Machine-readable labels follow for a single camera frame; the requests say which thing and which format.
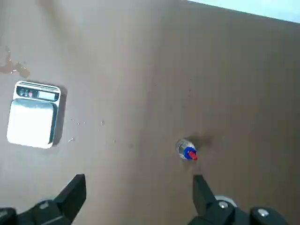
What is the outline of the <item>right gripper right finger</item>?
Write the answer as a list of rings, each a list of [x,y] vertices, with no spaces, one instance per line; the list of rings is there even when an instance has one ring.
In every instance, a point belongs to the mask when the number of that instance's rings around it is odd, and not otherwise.
[[[252,207],[242,211],[228,200],[218,200],[202,175],[193,176],[193,203],[197,216],[193,225],[286,225],[277,211],[268,207]]]

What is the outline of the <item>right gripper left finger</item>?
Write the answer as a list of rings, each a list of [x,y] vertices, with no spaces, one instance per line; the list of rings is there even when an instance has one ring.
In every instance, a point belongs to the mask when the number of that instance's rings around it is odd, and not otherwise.
[[[77,174],[54,199],[46,199],[20,214],[0,209],[2,225],[71,225],[86,200],[86,179]]]

